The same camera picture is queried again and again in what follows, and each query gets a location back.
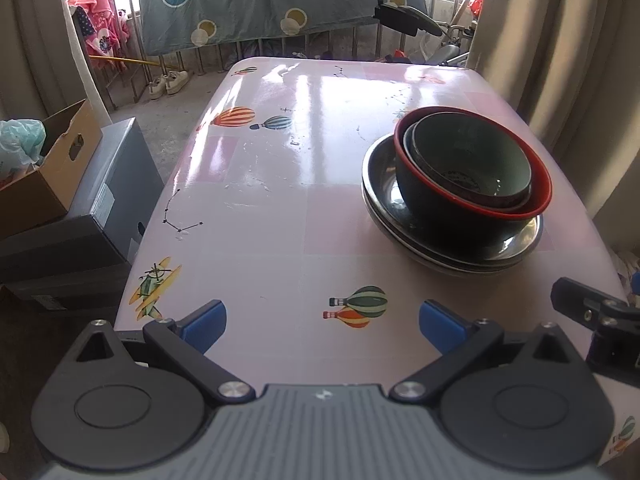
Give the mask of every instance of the brown cardboard box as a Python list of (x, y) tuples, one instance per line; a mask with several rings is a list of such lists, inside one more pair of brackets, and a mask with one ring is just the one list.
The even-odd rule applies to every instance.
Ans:
[(89, 101), (42, 121), (44, 162), (0, 189), (0, 238), (66, 214), (102, 131)]

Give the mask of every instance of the beige curtain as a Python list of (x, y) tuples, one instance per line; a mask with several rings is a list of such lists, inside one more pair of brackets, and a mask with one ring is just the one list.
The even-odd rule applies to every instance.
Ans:
[(602, 237), (640, 247), (640, 0), (484, 0), (467, 67), (543, 141)]
[(79, 43), (66, 2), (0, 0), (0, 30), (4, 118), (43, 119), (88, 97), (98, 122), (111, 123), (82, 54), (74, 55)]

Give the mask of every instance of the teal plastic bag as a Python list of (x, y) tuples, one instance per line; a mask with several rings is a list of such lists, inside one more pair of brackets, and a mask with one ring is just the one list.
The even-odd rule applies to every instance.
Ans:
[(46, 135), (35, 119), (0, 121), (0, 181), (38, 163)]

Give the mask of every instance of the gray floor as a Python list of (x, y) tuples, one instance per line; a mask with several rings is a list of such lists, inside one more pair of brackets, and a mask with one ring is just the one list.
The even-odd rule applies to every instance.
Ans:
[[(374, 41), (375, 27), (361, 32), (362, 43)], [(398, 38), (391, 36), (387, 47), (395, 46)], [(350, 54), (350, 36), (335, 40), (341, 46), (342, 58)], [(326, 37), (312, 42), (312, 54), (321, 53)], [(418, 55), (415, 40), (408, 41), (407, 50), (412, 57)], [(372, 52), (359, 49), (361, 59), (370, 59)], [(130, 90), (119, 85), (113, 89), (114, 101), (119, 108), (111, 116), (113, 121), (136, 117), (145, 134), (146, 142), (166, 181), (211, 95), (225, 74), (216, 72), (215, 59), (206, 57), (208, 72), (193, 75), (175, 96), (163, 96), (150, 101), (144, 96), (138, 104), (131, 103)], [(185, 63), (193, 66), (188, 56)], [(46, 379), (54, 370), (69, 345), (91, 320), (85, 317), (51, 317), (36, 314), (0, 289), (0, 421), (11, 436), (7, 454), (0, 454), (0, 478), (28, 480), (44, 467), (30, 427), (31, 405)], [(640, 478), (640, 440), (619, 458), (607, 463), (604, 470), (611, 478), (631, 480)]]

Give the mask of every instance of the green ceramic bowl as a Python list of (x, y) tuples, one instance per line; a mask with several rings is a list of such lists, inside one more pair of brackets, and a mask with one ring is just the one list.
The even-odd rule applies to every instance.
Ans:
[(460, 198), (496, 209), (528, 200), (529, 161), (518, 143), (494, 124), (439, 112), (422, 118), (406, 134), (416, 166)]

